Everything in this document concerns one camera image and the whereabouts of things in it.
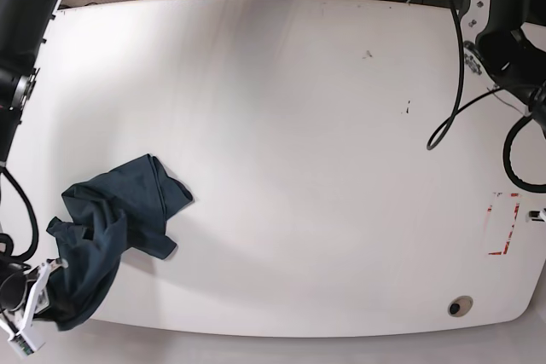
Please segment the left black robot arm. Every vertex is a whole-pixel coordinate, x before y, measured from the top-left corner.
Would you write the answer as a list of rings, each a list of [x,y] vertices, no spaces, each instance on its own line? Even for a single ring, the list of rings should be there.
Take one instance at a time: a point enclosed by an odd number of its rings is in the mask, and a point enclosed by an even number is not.
[[[508,179],[531,194],[544,194],[543,183],[526,182],[511,164],[515,137],[531,121],[545,128],[545,52],[523,31],[531,0],[463,0],[460,11],[466,56],[500,90],[506,90],[525,107],[502,148],[502,165]]]

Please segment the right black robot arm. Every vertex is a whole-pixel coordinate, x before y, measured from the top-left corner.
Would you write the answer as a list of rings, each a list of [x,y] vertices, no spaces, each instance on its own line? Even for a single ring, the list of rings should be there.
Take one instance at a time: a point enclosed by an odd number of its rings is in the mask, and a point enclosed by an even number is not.
[[[31,223],[32,241],[20,255],[13,253],[13,242],[5,235],[1,241],[7,249],[1,252],[1,317],[13,330],[8,318],[6,297],[13,293],[22,297],[26,292],[23,272],[26,262],[38,248],[38,222],[31,202],[7,169],[9,151],[21,123],[22,113],[38,70],[35,67],[44,34],[55,18],[61,0],[1,0],[1,176],[11,184],[25,204]]]

